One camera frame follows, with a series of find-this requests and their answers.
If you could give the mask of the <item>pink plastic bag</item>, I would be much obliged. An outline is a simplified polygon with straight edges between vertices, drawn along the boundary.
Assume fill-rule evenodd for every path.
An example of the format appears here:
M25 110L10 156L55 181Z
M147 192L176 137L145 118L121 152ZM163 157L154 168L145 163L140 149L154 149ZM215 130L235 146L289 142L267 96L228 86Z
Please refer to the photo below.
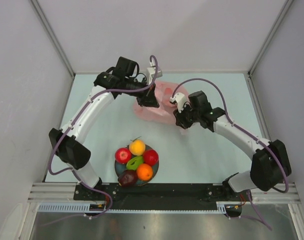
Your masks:
M171 104L169 100L177 86L177 83L157 80L155 96L159 108L139 106L137 101L134 101L133 112L136 117L144 121L176 126L176 118L173 114L176 106Z

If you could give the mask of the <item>orange fake fruit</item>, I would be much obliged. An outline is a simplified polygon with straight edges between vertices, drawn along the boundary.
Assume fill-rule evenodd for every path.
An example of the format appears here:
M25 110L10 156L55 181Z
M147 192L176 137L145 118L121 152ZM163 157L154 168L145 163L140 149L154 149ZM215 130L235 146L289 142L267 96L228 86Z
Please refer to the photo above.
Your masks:
M140 139L136 139L129 144L129 151L135 156L141 156L145 149L145 143Z

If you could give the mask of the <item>red fake pomegranate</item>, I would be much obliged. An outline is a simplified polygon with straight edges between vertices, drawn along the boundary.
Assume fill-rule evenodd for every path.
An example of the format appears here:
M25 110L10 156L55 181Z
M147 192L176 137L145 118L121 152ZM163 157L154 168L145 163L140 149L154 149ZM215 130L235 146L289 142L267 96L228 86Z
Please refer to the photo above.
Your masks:
M153 149L148 149L143 153L143 160L145 164L154 166L159 162L159 155Z

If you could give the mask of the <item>red fake apple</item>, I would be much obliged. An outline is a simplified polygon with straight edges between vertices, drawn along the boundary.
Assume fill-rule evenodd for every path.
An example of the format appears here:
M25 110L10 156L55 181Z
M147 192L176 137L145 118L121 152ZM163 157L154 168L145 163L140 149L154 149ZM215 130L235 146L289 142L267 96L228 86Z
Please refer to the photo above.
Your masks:
M115 152L115 160L120 164L126 164L131 158L131 152L125 147L119 148Z

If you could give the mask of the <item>orange fake tangerine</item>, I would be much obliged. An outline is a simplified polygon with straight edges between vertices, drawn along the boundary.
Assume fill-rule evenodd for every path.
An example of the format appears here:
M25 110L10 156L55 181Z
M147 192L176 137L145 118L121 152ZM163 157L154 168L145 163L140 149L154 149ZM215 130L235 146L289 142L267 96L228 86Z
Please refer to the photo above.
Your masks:
M137 167L136 173L137 173L138 179L140 179L142 181L149 181L153 177L152 167L145 163L142 163Z

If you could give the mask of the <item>green fake star fruit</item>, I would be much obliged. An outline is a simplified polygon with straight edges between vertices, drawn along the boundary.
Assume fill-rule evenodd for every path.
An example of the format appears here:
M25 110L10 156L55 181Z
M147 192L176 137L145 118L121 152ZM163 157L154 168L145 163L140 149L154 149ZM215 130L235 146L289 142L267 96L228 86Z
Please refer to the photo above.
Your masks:
M128 170L136 170L138 168L139 165L144 163L144 159L142 156L136 156L132 159L130 159L127 164L126 164L126 168Z

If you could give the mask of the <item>dark blue ceramic plate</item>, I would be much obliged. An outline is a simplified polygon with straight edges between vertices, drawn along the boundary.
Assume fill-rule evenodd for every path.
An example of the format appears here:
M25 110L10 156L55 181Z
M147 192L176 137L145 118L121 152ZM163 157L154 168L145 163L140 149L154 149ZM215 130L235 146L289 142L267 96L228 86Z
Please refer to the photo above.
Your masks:
M153 148L151 148L149 145L146 145L145 151L149 150L149 149L153 149ZM151 167L153 169L153 177L150 180L148 180L148 181L142 181L142 180L138 179L137 182L136 182L136 184L134 186L132 186L132 187L143 186L143 185L147 184L148 182L150 182L156 176L156 174L158 172L158 169L159 169L159 162L156 165L151 166ZM115 162L114 162L114 170L115 170L115 173L117 175L117 181L118 181L118 176L122 172L124 172L125 170L128 170L128 169L126 168L126 164L120 164L120 163L116 162L116 160L115 160Z

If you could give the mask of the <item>dark red fake plum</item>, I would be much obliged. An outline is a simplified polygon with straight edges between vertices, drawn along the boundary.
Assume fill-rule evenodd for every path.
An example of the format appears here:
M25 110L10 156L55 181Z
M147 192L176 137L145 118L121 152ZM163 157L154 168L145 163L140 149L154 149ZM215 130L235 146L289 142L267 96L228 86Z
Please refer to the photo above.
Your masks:
M118 183L121 187L131 187L136 184L138 176L135 170L125 170L118 176Z

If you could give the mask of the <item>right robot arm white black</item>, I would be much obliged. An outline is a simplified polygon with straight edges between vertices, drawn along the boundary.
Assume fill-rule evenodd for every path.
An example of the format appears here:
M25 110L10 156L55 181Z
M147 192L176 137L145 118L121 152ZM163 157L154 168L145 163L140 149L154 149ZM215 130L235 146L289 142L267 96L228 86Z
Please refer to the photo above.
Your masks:
M232 123L225 110L212 108L202 91L189 96L178 92L170 98L170 103L177 107L173 112L177 126L188 129L199 123L204 129L232 142L250 158L250 170L235 173L223 181L222 194L227 200L235 200L245 190L258 188L267 192L279 182L287 181L291 166L282 141L259 138Z

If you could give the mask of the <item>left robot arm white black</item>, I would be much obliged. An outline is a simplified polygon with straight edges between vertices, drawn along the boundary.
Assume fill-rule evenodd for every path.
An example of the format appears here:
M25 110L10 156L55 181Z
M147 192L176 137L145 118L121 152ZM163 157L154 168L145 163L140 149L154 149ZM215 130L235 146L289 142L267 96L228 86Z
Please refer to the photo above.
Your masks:
M160 76L158 61L154 55L149 61L145 79L137 81L134 71L140 70L138 63L119 57L116 66L97 75L86 101L69 122L49 132L53 148L50 158L57 156L64 162L92 200L101 196L102 180L94 171L90 163L91 152L83 143L100 113L121 94L134 96L141 107L159 107L155 96L155 81Z

